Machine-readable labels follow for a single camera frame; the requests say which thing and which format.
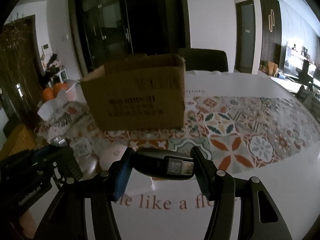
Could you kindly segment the black rounded triangular device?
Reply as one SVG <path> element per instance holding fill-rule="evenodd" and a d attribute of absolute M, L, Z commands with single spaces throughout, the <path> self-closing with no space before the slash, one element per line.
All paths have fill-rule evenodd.
<path fill-rule="evenodd" d="M 194 176 L 194 161 L 187 154 L 157 148 L 134 153 L 133 167 L 146 176 L 164 180 L 188 180 Z"/>

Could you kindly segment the orange fruit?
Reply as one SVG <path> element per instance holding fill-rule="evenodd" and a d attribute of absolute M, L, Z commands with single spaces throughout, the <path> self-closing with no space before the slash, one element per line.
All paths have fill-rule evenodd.
<path fill-rule="evenodd" d="M 55 85 L 53 85 L 54 97 L 57 97 L 58 93 L 63 89 L 68 89 L 68 85 L 66 83 L 56 83 Z"/>
<path fill-rule="evenodd" d="M 51 87 L 45 88 L 42 91 L 42 101 L 47 102 L 50 100 L 53 100 L 55 98 L 54 96 L 54 90 Z"/>

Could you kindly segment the black dining chair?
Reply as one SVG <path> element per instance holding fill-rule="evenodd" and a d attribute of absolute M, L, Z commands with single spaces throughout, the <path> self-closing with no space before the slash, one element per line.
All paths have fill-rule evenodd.
<path fill-rule="evenodd" d="M 227 55 L 221 50 L 182 48 L 178 51 L 181 58 L 184 58 L 185 70 L 204 70 L 228 72 Z"/>

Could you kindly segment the patterned floral table mat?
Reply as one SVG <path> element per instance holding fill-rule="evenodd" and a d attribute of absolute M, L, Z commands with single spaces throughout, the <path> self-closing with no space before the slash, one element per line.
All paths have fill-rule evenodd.
<path fill-rule="evenodd" d="M 296 99 L 196 96 L 185 102 L 180 129 L 104 132 L 91 113 L 64 134 L 78 160 L 100 155 L 114 144 L 159 148 L 204 157 L 229 173 L 264 167 L 289 158 L 319 141 L 319 123 Z"/>

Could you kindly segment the white round deer night light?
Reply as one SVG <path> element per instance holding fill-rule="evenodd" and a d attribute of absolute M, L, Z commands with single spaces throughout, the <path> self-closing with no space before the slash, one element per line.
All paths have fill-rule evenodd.
<path fill-rule="evenodd" d="M 103 150 L 99 155 L 99 164 L 101 169 L 103 171 L 108 171 L 115 161 L 119 161 L 122 158 L 126 149 L 127 146 L 114 144 Z"/>

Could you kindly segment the orange fruit left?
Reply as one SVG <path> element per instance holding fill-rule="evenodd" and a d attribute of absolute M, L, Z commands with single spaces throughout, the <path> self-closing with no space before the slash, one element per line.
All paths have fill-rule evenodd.
<path fill-rule="evenodd" d="M 45 88 L 42 91 L 42 101 L 47 102 L 50 100 L 53 100 L 55 98 L 54 96 L 54 90 L 51 87 Z"/>

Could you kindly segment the dark glass cabinet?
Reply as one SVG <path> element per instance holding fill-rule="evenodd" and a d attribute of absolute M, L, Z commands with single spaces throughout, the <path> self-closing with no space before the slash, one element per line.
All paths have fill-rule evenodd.
<path fill-rule="evenodd" d="M 107 61 L 190 47 L 187 0 L 68 0 L 82 76 Z"/>

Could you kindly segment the white fruit basket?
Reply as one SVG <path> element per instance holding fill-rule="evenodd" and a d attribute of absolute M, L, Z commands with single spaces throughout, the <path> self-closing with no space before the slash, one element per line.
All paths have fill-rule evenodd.
<path fill-rule="evenodd" d="M 67 89 L 61 89 L 57 95 L 60 99 L 65 99 L 67 102 L 72 102 L 76 100 L 76 81 L 69 81 L 67 83 Z"/>

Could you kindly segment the white tv console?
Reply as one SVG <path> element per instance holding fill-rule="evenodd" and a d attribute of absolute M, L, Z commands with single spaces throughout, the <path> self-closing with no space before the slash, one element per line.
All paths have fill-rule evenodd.
<path fill-rule="evenodd" d="M 300 86 L 319 93 L 319 78 L 314 77 L 317 69 L 306 48 L 297 51 L 296 47 L 277 44 L 274 48 L 274 59 L 261 61 L 258 72 L 270 76 L 290 93 L 298 93 Z"/>

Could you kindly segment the silver egg-shaped device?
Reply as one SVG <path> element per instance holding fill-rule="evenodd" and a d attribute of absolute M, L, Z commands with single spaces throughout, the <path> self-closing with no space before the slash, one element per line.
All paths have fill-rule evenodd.
<path fill-rule="evenodd" d="M 84 179 L 93 178 L 98 173 L 99 160 L 99 157 L 94 153 L 79 157 L 78 164 Z"/>

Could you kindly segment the orange fruit right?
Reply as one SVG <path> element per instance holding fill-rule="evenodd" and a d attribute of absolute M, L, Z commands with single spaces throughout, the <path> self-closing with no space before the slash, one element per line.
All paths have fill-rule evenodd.
<path fill-rule="evenodd" d="M 56 83 L 55 85 L 53 85 L 54 97 L 57 97 L 58 93 L 63 89 L 68 89 L 68 85 L 66 83 Z"/>

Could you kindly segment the dark wall panel with ornament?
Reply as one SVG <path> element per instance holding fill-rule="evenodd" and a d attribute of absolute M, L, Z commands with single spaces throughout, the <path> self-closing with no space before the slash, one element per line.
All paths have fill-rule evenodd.
<path fill-rule="evenodd" d="M 261 63 L 279 64 L 281 52 L 281 13 L 278 0 L 260 0 L 262 18 Z"/>

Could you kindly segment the dark interior door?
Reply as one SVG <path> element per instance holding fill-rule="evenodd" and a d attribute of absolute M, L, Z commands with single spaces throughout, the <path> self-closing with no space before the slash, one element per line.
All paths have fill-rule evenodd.
<path fill-rule="evenodd" d="M 254 0 L 236 3 L 236 57 L 235 69 L 251 74 L 255 52 Z"/>

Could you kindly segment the brown cardboard box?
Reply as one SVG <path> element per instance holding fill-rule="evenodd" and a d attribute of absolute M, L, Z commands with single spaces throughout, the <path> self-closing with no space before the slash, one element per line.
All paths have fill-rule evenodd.
<path fill-rule="evenodd" d="M 184 59 L 176 54 L 107 62 L 80 81 L 102 131 L 173 129 L 184 124 Z"/>

